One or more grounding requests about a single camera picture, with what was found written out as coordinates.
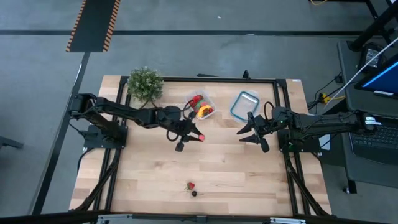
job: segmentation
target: keyboard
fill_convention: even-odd
[[[398,150],[398,128],[378,126],[373,135],[352,134],[353,144]]]

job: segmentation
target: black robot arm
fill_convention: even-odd
[[[133,120],[139,126],[147,129],[164,128],[167,130],[167,136],[169,132],[177,135],[175,139],[168,137],[169,140],[176,141],[178,137],[181,137],[175,148],[176,151],[182,151],[184,142],[204,141],[205,139],[204,135],[196,128],[195,123],[192,122],[196,114],[191,112],[188,117],[184,116],[185,119],[180,120],[182,112],[183,110],[176,106],[135,109],[109,101],[103,97],[95,97],[91,93],[76,95],[69,109],[71,118],[83,118],[89,121],[101,131],[101,135],[107,141],[125,141],[123,139],[124,133],[120,131],[117,122],[108,121],[100,115],[101,113]],[[189,135],[190,133],[197,134],[198,137],[191,136]]]
[[[263,138],[266,134],[288,128],[289,141],[292,144],[302,144],[309,137],[334,133],[373,133],[376,130],[374,118],[360,111],[328,115],[310,115],[295,113],[284,107],[272,109],[272,119],[264,119],[261,115],[254,117],[248,112],[248,123],[237,134],[254,130],[254,134],[240,139],[242,142],[261,144],[264,152],[269,150],[268,143]]]

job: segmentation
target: white cable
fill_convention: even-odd
[[[337,91],[337,93],[329,100],[329,102],[323,107],[323,109],[325,110],[325,108],[329,105],[329,103],[336,98],[336,96],[341,93],[341,91],[343,91],[350,83],[351,81],[354,80],[354,78],[359,75],[362,70],[364,68],[366,68],[366,66],[368,66],[375,58],[377,58],[380,54],[382,54],[385,50],[387,50],[387,48],[389,48],[393,43],[395,43],[398,40],[398,38],[396,38],[394,41],[391,42],[391,44],[387,45],[386,47],[384,47],[376,56],[374,56],[370,61],[368,61],[361,69],[358,70],[358,72],[354,75],[353,78],[351,78],[339,91]]]

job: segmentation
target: monitor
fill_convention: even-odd
[[[380,70],[357,84],[362,90],[387,96],[398,95],[398,54],[392,57]]]

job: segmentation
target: strawberry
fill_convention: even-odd
[[[187,189],[187,190],[192,190],[194,187],[195,187],[195,184],[189,182],[189,183],[187,183],[187,188],[185,188],[185,189]]]

